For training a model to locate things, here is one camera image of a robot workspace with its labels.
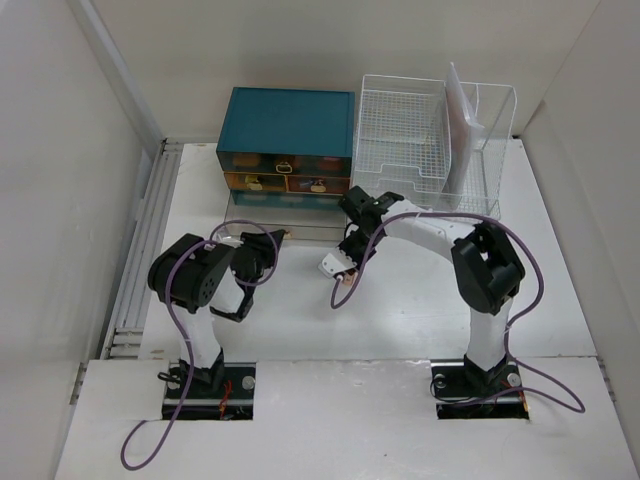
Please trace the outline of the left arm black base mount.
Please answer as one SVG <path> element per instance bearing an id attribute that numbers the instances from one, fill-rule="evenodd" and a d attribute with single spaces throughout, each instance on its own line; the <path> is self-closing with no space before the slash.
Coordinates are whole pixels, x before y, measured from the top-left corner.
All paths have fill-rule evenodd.
<path id="1" fill-rule="evenodd" d="M 254 415 L 257 368 L 255 363 L 216 365 L 217 377 L 206 383 L 194 377 L 179 409 L 178 420 L 248 421 Z M 184 362 L 171 363 L 157 377 L 165 386 L 161 415 L 170 420 L 177 410 L 187 379 Z"/>

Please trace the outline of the clear mesh zipper pouch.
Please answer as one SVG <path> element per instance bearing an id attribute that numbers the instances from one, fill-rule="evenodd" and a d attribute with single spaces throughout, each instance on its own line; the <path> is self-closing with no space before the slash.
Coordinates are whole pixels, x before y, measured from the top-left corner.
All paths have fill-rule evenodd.
<path id="1" fill-rule="evenodd" d="M 445 94 L 450 134 L 450 170 L 445 191 L 449 195 L 463 193 L 474 147 L 480 140 L 484 127 L 477 116 L 467 95 L 464 93 L 455 64 L 449 64 L 445 81 Z"/>

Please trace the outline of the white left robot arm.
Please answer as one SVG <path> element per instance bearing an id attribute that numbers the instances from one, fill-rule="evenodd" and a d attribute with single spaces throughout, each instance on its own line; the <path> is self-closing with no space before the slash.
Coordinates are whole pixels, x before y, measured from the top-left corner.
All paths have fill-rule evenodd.
<path id="1" fill-rule="evenodd" d="M 216 339 L 217 318 L 242 322 L 253 306 L 254 292 L 276 267 L 286 232 L 240 235 L 240 245 L 207 245 L 197 235 L 185 234 L 159 255 L 147 283 L 165 305 L 175 305 L 189 317 L 180 330 L 188 339 L 181 345 L 180 380 L 201 396 L 217 394 L 224 382 L 223 347 Z"/>

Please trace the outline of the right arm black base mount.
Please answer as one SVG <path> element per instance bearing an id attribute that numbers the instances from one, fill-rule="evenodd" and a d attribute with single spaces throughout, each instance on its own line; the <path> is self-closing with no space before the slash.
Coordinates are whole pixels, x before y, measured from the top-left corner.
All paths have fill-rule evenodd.
<path id="1" fill-rule="evenodd" d="M 466 359 L 431 363 L 430 392 L 439 420 L 528 420 L 518 367 L 502 361 L 489 373 Z"/>

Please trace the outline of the teal desktop drawer cabinet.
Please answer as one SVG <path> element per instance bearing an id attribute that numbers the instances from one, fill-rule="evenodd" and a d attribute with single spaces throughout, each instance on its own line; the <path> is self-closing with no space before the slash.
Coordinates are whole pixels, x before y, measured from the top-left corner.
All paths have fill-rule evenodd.
<path id="1" fill-rule="evenodd" d="M 252 220 L 295 240 L 334 241 L 351 185 L 356 96 L 350 91 L 236 87 L 216 155 L 230 191 L 230 232 Z"/>

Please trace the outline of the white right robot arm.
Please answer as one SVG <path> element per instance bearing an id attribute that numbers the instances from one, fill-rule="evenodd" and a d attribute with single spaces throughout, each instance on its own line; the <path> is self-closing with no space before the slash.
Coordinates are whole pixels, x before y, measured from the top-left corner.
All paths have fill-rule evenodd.
<path id="1" fill-rule="evenodd" d="M 472 214 L 442 216 L 393 192 L 374 198 L 358 186 L 343 195 L 339 207 L 354 229 L 321 261 L 323 274 L 336 280 L 361 275 L 385 238 L 408 241 L 444 258 L 470 308 L 463 381 L 477 394 L 495 387 L 507 364 L 504 333 L 509 313 L 525 277 L 504 228 Z"/>

